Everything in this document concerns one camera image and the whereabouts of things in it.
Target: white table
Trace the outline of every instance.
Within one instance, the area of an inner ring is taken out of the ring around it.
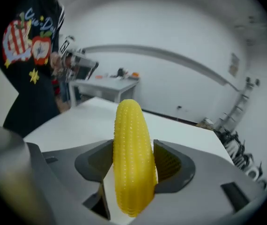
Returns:
[[[118,104],[92,98],[51,119],[25,137],[42,152],[68,149],[113,138]],[[227,151],[213,131],[194,127],[144,112],[150,139],[159,139],[209,152],[232,163]],[[104,179],[104,189],[111,221],[126,225],[133,220],[121,212],[115,195],[115,181],[111,167]]]
[[[76,98],[74,87],[86,87],[89,89],[100,90],[103,92],[111,93],[115,96],[114,102],[121,102],[122,93],[132,89],[132,97],[134,96],[134,88],[139,81],[134,79],[117,79],[117,78],[90,78],[89,80],[76,79],[75,81],[69,82],[70,100],[71,107],[76,106]]]

